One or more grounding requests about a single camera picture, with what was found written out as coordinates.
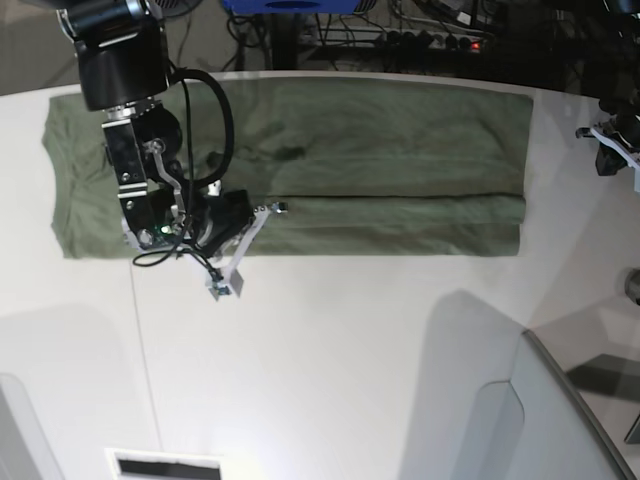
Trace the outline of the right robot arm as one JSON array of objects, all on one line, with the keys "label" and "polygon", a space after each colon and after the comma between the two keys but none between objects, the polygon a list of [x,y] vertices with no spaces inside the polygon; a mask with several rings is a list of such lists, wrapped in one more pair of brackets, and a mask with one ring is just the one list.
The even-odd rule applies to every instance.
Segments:
[{"label": "right robot arm", "polygon": [[[103,143],[76,114],[75,99],[50,101],[43,144],[56,175],[53,230],[67,258],[111,259],[112,218],[123,220],[131,245],[162,261],[178,250],[215,256],[257,222],[267,194],[244,187],[210,196],[234,154],[232,109],[255,94],[252,85],[224,85],[208,73],[173,69],[164,18],[152,1],[55,1],[78,61],[81,98],[103,111]],[[160,99],[175,84],[208,86],[221,110],[223,145],[217,164],[197,177],[181,164],[192,148],[192,120],[176,118]]]}]

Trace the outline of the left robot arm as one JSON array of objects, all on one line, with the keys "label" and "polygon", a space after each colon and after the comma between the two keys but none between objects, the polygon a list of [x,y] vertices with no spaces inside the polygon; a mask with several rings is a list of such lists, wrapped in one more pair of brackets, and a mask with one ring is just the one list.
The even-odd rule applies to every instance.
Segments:
[{"label": "left robot arm", "polygon": [[601,177],[629,168],[639,172],[639,3],[581,1],[584,26],[596,26],[596,52],[630,77],[631,92],[606,94],[599,100],[606,118],[576,131],[578,138],[598,142],[595,168]]}]

